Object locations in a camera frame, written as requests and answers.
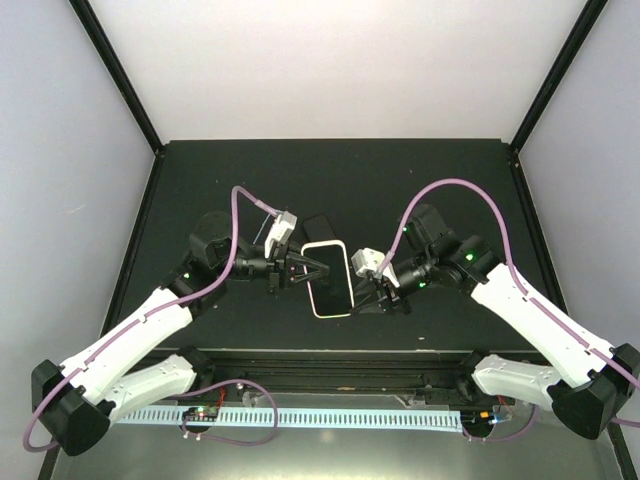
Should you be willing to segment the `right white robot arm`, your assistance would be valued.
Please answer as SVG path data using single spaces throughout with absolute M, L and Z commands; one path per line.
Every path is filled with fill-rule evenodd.
M 403 226 L 414 250 L 399 263 L 363 248 L 351 263 L 361 278 L 356 313 L 410 313 L 410 295 L 446 287 L 470 297 L 505 321 L 546 360 L 512 361 L 497 354 L 480 358 L 454 379 L 457 396 L 479 402 L 506 396 L 554 413 L 575 434 L 595 440 L 639 385 L 639 351 L 613 346 L 571 319 L 501 261 L 477 235 L 460 240 L 432 206 L 421 204 Z

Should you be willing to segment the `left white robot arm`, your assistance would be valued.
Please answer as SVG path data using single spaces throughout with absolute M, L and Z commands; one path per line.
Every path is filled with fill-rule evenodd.
M 212 308 L 226 292 L 227 276 L 264 279 L 275 290 L 333 273 L 290 245 L 294 215 L 277 214 L 263 246 L 239 239 L 237 223 L 224 212 L 204 215 L 189 237 L 182 263 L 140 307 L 83 351 L 61 363 L 44 360 L 32 370 L 29 423 L 44 426 L 52 436 L 51 447 L 77 456 L 132 411 L 185 393 L 193 399 L 207 397 L 215 376 L 193 347 L 138 372 L 131 369 Z

